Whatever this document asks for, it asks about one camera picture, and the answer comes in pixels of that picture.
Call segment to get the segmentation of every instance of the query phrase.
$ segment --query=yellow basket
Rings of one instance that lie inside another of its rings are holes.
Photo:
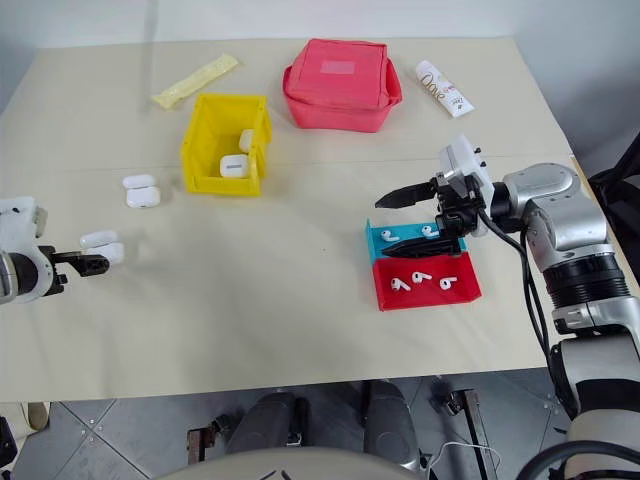
[[[253,129],[249,150],[249,176],[220,176],[224,155],[243,153],[240,133]],[[198,95],[189,129],[182,144],[182,168],[187,191],[226,195],[260,195],[266,174],[266,149],[271,142],[267,97],[260,95]]]

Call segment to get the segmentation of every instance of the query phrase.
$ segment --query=white table surface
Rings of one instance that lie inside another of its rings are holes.
[[[377,134],[293,125],[281,74],[304,43],[39,53],[0,117],[2,195],[32,195],[48,210],[42,244],[74,250],[83,233],[110,228],[124,239],[127,259],[99,277],[70,273],[64,294],[0,309],[0,401],[544,364],[510,247],[491,235],[469,238],[483,291],[475,302],[382,313],[363,233],[367,218],[433,219],[434,202],[399,211],[375,210],[373,203],[430,178],[438,151],[457,133],[482,147],[496,180],[538,162],[572,165],[513,41],[387,40],[404,101]],[[269,98],[273,143],[259,198],[185,193],[179,149],[194,99],[169,112],[148,102],[223,52],[242,66],[205,90]],[[449,118],[414,79],[413,66],[423,58],[457,83],[477,111]],[[120,181],[143,172],[158,178],[162,204],[130,209]],[[541,276],[536,280],[544,292]],[[546,294],[543,303],[550,315]]]

